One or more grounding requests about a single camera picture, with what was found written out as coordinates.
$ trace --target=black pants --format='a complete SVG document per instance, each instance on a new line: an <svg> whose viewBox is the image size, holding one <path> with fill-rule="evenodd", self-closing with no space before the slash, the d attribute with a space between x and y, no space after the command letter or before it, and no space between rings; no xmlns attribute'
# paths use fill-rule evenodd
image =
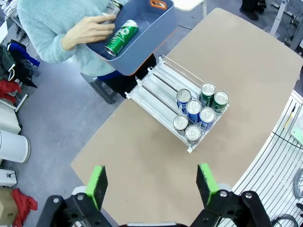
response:
<svg viewBox="0 0 303 227"><path fill-rule="evenodd" d="M131 92L137 85L135 77L143 79L148 73L147 69L149 67L154 67L156 64L155 55L152 54L133 75L117 76L112 79L106 79L104 80L104 83L113 91L119 93L123 98L126 98L125 92Z"/></svg>
<svg viewBox="0 0 303 227"><path fill-rule="evenodd" d="M242 6L241 9L246 12L253 12L257 5L259 0L242 0Z"/></svg>

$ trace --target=basket handle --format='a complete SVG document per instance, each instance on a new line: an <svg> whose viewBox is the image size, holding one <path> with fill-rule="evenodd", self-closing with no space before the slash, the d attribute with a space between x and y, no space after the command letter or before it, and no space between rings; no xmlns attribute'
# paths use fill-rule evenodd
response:
<svg viewBox="0 0 303 227"><path fill-rule="evenodd" d="M161 1L161 0L150 0L150 4L151 4L152 7L160 8L160 9L163 9L163 10L167 10L167 4L164 1Z"/></svg>

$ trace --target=silver can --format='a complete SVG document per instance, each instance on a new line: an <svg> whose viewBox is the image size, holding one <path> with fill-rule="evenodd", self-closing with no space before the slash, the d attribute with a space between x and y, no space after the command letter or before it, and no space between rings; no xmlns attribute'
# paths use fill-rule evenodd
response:
<svg viewBox="0 0 303 227"><path fill-rule="evenodd" d="M186 105L187 117L195 124L199 123L202 105L197 100L190 100Z"/></svg>
<svg viewBox="0 0 303 227"><path fill-rule="evenodd" d="M186 104L191 100L191 93L187 89L181 89L177 93L177 105L182 113L186 114Z"/></svg>
<svg viewBox="0 0 303 227"><path fill-rule="evenodd" d="M215 111L210 107L205 107L200 112L200 125L202 130L208 131L214 125L216 117Z"/></svg>
<svg viewBox="0 0 303 227"><path fill-rule="evenodd" d="M229 102L229 95L226 91L217 91L214 95L212 108L217 113L222 113Z"/></svg>
<svg viewBox="0 0 303 227"><path fill-rule="evenodd" d="M121 9L123 8L123 5L117 1L117 0L110 0L105 8L105 12L102 13L102 15L116 15L118 16L118 14L120 13ZM104 22L101 22L100 24L102 25L108 25L108 24L112 24L115 20L107 20Z"/></svg>
<svg viewBox="0 0 303 227"><path fill-rule="evenodd" d="M190 125L185 130L185 137L191 145L197 144L201 136L202 132L198 126Z"/></svg>
<svg viewBox="0 0 303 227"><path fill-rule="evenodd" d="M178 115L173 120L175 130L182 136L185 135L185 129L188 126L188 119L186 116Z"/></svg>
<svg viewBox="0 0 303 227"><path fill-rule="evenodd" d="M207 107L211 107L215 92L216 86L211 82L205 82L201 86L200 102Z"/></svg>

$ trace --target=person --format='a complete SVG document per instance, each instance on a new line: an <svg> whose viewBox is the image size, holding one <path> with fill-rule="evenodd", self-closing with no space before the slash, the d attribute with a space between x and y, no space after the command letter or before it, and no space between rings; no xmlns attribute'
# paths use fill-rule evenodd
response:
<svg viewBox="0 0 303 227"><path fill-rule="evenodd" d="M251 20L258 20L258 16L255 12L263 13L266 8L264 0L242 0L242 6L240 12L246 15Z"/></svg>
<svg viewBox="0 0 303 227"><path fill-rule="evenodd" d="M100 22L115 19L102 15L109 0L19 0L18 15L40 58L48 63L60 63L74 57L81 73L92 78L98 76L113 91L125 98L136 86L135 76L142 79L148 67L156 65L152 54L134 75L117 72L99 55L86 46L103 41L113 33L115 24ZM126 4L128 0L119 0Z"/></svg>

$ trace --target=dark green can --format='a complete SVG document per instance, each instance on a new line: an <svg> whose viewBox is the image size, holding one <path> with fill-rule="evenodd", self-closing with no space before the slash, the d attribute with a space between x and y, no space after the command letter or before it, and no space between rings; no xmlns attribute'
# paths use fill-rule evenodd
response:
<svg viewBox="0 0 303 227"><path fill-rule="evenodd" d="M212 108L217 113L222 113L229 102L229 95L226 91L217 91L214 94Z"/></svg>
<svg viewBox="0 0 303 227"><path fill-rule="evenodd" d="M117 56L121 50L128 44L133 36L138 32L139 27L133 20L128 20L116 32L115 36L105 45L106 51L113 56Z"/></svg>
<svg viewBox="0 0 303 227"><path fill-rule="evenodd" d="M205 82L201 86L200 102L206 107L211 107L214 100L216 86L211 82Z"/></svg>

